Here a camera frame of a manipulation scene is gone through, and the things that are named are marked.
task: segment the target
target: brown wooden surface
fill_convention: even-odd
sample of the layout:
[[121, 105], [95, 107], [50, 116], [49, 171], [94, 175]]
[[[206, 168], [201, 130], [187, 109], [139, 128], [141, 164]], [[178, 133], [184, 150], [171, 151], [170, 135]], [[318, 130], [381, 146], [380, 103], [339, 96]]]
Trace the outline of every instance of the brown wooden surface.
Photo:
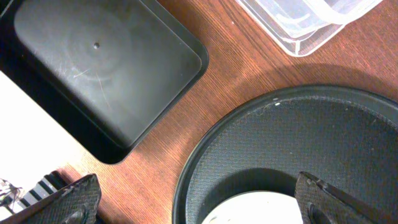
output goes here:
[[398, 1], [384, 0], [348, 24], [314, 54], [293, 58], [234, 0], [160, 0], [207, 47], [203, 78], [115, 166], [82, 158], [60, 172], [70, 180], [96, 173], [100, 213], [108, 223], [171, 223], [172, 200], [185, 161], [200, 138], [240, 104], [288, 86], [332, 83], [398, 101]]

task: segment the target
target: black and white striped object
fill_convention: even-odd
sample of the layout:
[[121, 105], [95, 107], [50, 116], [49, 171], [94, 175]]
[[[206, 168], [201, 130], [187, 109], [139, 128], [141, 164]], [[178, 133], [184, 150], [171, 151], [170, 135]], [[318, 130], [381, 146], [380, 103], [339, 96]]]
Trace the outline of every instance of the black and white striped object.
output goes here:
[[22, 199], [13, 202], [14, 195], [7, 196], [5, 201], [10, 201], [10, 203], [8, 203], [8, 206], [0, 207], [0, 221], [37, 203], [65, 186], [67, 186], [67, 183], [60, 177], [58, 172], [54, 171], [49, 175], [45, 175]]

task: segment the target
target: white surface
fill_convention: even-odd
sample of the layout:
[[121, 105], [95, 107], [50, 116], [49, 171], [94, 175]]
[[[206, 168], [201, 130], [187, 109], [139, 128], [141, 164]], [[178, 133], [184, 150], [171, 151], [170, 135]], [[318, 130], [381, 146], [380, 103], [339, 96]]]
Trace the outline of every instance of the white surface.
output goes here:
[[0, 104], [0, 178], [30, 190], [81, 159], [82, 146], [1, 71]]
[[248, 192], [218, 205], [202, 224], [302, 224], [295, 198], [275, 192]]

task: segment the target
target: round black pan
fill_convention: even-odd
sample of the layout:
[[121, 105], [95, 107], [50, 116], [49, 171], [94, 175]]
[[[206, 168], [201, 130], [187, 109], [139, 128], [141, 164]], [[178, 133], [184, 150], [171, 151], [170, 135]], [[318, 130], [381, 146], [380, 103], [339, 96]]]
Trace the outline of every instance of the round black pan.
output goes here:
[[338, 86], [273, 91], [230, 112], [198, 143], [178, 181], [173, 223], [201, 223], [242, 192], [294, 196], [300, 171], [396, 217], [397, 158], [397, 103]]

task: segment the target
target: clear plastic container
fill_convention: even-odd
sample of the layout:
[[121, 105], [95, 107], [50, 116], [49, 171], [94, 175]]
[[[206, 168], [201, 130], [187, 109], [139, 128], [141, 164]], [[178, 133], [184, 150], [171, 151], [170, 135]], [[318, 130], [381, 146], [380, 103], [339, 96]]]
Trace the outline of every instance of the clear plastic container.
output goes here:
[[382, 0], [237, 0], [291, 56], [311, 54]]

